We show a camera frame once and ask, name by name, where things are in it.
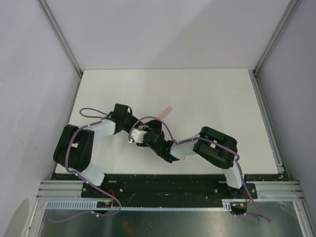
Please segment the pink folding umbrella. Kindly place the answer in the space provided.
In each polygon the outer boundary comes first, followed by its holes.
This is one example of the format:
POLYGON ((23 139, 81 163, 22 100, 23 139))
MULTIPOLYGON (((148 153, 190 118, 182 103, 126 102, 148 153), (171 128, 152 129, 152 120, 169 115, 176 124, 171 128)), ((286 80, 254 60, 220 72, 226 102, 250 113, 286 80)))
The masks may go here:
POLYGON ((143 123, 146 123, 152 119, 162 122, 162 130, 164 132, 164 138, 155 133, 154 131, 148 131, 143 138, 143 143, 137 143, 138 146, 150 148, 158 157, 162 158, 167 163, 173 163, 174 161, 182 160, 183 158, 176 158, 171 154, 171 148, 176 145, 177 142, 170 128, 166 125, 163 119, 173 110, 171 106, 167 106, 157 117, 147 116, 143 117, 140 121, 141 125, 137 127, 138 130, 142 130, 143 123))

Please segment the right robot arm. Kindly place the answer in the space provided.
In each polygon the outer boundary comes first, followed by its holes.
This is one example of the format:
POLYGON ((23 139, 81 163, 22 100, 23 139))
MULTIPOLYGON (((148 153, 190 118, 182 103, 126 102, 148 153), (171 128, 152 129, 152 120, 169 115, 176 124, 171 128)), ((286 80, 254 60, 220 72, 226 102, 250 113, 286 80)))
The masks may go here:
POLYGON ((212 165, 223 170, 227 185, 234 189, 243 187, 244 174, 238 163, 237 141, 231 136, 204 126, 192 137, 177 141, 170 129, 160 119, 136 122, 130 132, 129 141, 140 147, 148 147, 168 163, 199 155, 212 165))

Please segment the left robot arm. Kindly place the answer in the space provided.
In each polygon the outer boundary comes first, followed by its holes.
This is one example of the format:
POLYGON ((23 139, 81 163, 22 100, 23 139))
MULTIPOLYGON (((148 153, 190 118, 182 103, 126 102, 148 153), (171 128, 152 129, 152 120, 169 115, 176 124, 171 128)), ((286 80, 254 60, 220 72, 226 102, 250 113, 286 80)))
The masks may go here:
POLYGON ((67 124, 54 151, 53 160, 66 168, 67 172, 100 187, 105 180, 105 174, 92 162, 93 143, 121 131, 129 133, 132 126, 139 125, 140 122, 128 105, 116 103, 112 112, 101 112, 102 116, 84 115, 82 112, 85 109, 80 109, 79 113, 97 121, 83 126, 67 124))

